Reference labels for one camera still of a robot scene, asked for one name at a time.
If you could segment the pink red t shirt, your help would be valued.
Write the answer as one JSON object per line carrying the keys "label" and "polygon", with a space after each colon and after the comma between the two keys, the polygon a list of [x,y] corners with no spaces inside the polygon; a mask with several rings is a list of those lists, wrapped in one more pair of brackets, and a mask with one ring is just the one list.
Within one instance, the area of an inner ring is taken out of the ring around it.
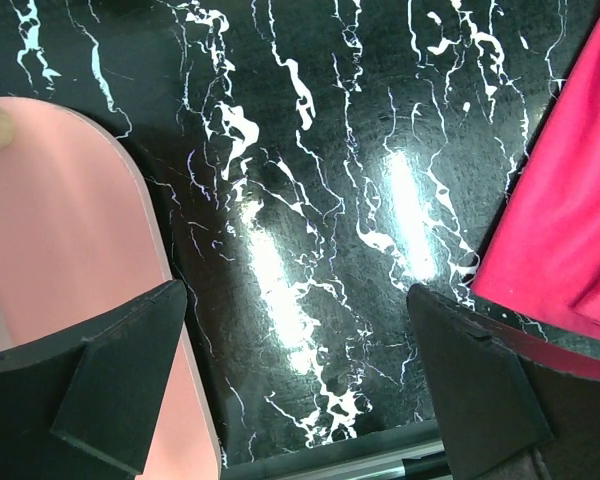
{"label": "pink red t shirt", "polygon": [[600,15],[523,167],[471,286],[496,323],[600,341]]}

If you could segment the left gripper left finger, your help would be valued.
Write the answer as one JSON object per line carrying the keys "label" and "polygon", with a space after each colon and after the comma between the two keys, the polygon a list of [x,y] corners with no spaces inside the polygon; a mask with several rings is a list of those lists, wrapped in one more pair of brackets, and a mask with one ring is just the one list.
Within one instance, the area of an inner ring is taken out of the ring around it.
{"label": "left gripper left finger", "polygon": [[171,280],[0,352],[0,479],[143,473],[184,321]]}

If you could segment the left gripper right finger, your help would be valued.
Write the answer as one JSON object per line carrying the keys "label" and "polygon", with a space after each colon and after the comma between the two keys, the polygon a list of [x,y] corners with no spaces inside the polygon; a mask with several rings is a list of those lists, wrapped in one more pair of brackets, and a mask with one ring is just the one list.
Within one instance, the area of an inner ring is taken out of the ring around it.
{"label": "left gripper right finger", "polygon": [[600,479],[600,360],[423,285],[407,310],[456,479]]}

